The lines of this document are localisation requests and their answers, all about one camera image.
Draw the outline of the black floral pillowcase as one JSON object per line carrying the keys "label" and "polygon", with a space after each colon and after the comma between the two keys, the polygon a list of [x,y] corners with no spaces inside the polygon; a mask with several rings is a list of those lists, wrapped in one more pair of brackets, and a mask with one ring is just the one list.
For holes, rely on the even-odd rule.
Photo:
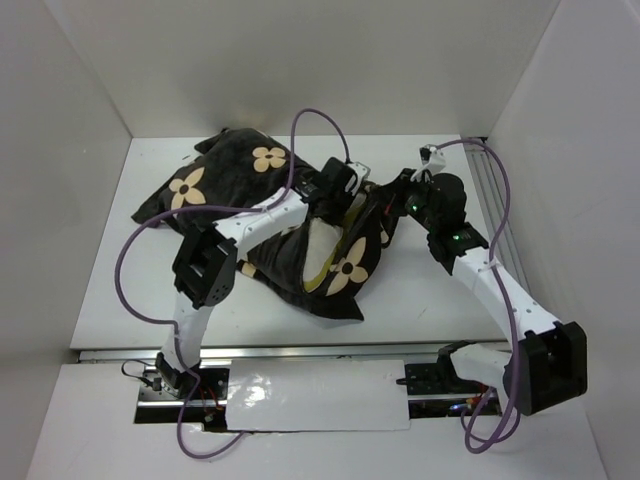
{"label": "black floral pillowcase", "polygon": [[319,170],[253,128],[224,129],[197,143],[132,214],[181,235],[211,230],[238,248],[237,269],[288,304],[336,321],[361,322],[356,297],[372,278],[397,221],[380,187],[331,188]]}

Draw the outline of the cream pillow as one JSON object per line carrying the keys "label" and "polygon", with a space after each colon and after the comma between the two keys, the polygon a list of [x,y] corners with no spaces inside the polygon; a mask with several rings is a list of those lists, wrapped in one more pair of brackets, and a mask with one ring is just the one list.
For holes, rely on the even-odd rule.
{"label": "cream pillow", "polygon": [[362,284],[368,279],[368,271],[361,266],[367,246],[365,237],[354,241],[346,253],[338,254],[363,204],[364,196],[358,194],[341,226],[332,226],[319,218],[311,220],[302,273],[302,285],[307,293],[318,289],[330,273],[333,277],[326,296],[335,295],[350,284]]}

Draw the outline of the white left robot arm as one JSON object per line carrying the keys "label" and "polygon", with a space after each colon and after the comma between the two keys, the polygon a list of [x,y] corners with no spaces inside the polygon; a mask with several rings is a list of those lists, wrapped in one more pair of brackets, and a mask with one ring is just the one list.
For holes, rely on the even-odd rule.
{"label": "white left robot arm", "polygon": [[184,236],[172,270],[177,290],[173,333],[156,357],[163,389],[176,399],[196,390],[200,350],[211,313],[231,293],[236,264],[249,250],[302,225],[310,207],[328,200],[340,213],[350,206],[370,168],[327,160],[310,179],[285,185],[247,211],[193,227]]}

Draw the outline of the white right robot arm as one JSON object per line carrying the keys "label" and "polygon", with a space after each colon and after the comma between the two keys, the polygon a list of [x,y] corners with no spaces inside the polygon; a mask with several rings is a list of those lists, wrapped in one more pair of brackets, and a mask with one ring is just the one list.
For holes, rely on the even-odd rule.
{"label": "white right robot arm", "polygon": [[502,407],[531,416],[582,396],[588,388],[587,337],[563,323],[512,277],[466,220],[462,180],[403,170],[387,211],[423,227],[433,259],[481,303],[511,351],[460,341],[439,352],[436,379],[448,392],[469,382],[496,390]]}

